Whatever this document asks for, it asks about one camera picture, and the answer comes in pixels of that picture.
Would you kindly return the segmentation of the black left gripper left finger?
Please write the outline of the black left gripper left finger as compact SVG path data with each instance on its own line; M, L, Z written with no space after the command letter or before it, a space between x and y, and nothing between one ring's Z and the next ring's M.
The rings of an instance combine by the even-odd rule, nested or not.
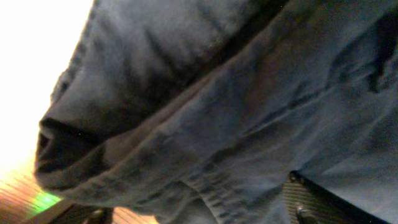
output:
M62 200L22 224L112 224L114 208L79 205Z

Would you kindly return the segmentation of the dark blue shorts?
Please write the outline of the dark blue shorts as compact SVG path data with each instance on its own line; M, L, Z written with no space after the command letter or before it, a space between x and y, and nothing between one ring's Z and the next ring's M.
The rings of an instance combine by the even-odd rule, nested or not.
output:
M287 223L291 172L397 222L396 1L95 1L34 175L159 223Z

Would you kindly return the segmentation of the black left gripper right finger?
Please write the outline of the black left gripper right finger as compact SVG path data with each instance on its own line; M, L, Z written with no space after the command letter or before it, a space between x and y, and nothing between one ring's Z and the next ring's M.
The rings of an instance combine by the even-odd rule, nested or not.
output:
M293 224L387 224L292 171L282 187Z

